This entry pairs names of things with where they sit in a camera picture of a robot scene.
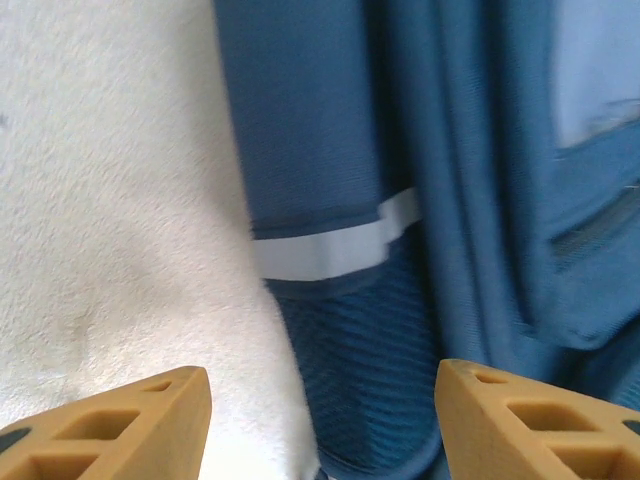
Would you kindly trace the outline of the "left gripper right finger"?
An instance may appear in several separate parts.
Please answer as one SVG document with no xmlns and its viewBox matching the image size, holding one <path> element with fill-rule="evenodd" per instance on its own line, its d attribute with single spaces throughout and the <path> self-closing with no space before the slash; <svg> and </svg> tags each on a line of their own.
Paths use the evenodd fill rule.
<svg viewBox="0 0 640 480">
<path fill-rule="evenodd" d="M 636 479 L 639 414 L 460 359 L 434 401 L 454 479 Z"/>
</svg>

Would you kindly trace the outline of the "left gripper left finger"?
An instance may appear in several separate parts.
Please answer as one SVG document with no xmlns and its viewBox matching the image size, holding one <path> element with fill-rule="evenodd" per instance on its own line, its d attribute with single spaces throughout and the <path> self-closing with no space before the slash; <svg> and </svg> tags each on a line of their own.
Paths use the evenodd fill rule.
<svg viewBox="0 0 640 480">
<path fill-rule="evenodd" d="M 205 368 L 169 370 L 4 427 L 1 477 L 196 479 L 211 413 Z"/>
</svg>

